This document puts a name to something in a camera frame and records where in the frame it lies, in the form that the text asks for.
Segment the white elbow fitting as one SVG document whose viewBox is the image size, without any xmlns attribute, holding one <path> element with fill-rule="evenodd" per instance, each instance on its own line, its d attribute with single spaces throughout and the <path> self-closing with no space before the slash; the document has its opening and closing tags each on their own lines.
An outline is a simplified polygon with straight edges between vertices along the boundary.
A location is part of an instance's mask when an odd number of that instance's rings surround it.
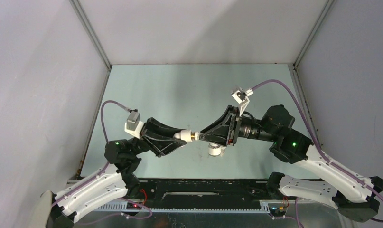
<svg viewBox="0 0 383 228">
<path fill-rule="evenodd" d="M 195 132 L 191 130 L 181 130 L 178 133 L 175 133 L 173 136 L 175 139 L 183 140 L 187 143 L 191 143 L 196 140 Z"/>
</svg>

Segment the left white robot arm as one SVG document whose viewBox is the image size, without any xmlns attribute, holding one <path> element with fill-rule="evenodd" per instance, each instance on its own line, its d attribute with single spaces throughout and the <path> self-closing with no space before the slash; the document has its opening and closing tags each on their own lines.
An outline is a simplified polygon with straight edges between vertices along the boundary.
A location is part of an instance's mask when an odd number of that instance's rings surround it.
<svg viewBox="0 0 383 228">
<path fill-rule="evenodd" d="M 52 197 L 47 228 L 71 228 L 83 216 L 112 200 L 134 198 L 140 182 L 133 174 L 141 162 L 138 154 L 151 151 L 157 157 L 199 140 L 200 133 L 173 128 L 149 118 L 145 123 L 128 118 L 125 132 L 129 140 L 109 141 L 105 145 L 107 163 L 78 183 Z"/>
</svg>

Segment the white plastic faucet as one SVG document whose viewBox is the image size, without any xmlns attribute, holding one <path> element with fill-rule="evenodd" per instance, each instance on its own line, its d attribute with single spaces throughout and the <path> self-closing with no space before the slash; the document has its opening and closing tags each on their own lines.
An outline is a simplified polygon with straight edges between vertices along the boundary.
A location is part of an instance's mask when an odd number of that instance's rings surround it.
<svg viewBox="0 0 383 228">
<path fill-rule="evenodd" d="M 191 139 L 193 141 L 202 141 L 200 132 L 191 132 Z M 224 154 L 226 147 L 218 145 L 213 142 L 208 142 L 208 155 L 212 157 L 221 156 Z"/>
</svg>

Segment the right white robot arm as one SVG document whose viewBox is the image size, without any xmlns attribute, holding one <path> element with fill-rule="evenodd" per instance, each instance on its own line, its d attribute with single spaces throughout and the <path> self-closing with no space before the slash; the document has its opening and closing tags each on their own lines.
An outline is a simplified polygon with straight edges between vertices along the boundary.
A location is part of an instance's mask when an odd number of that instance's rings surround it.
<svg viewBox="0 0 383 228">
<path fill-rule="evenodd" d="M 277 159 L 304 168 L 319 180 L 273 172 L 266 183 L 269 197 L 306 198 L 328 205 L 356 222 L 374 220 L 380 207 L 376 195 L 383 190 L 383 179 L 363 177 L 342 166 L 318 150 L 310 138 L 294 130 L 294 121 L 283 105 L 271 106 L 260 120 L 228 106 L 218 120 L 201 131 L 199 139 L 221 149 L 235 145 L 239 138 L 272 142 L 269 150 Z"/>
</svg>

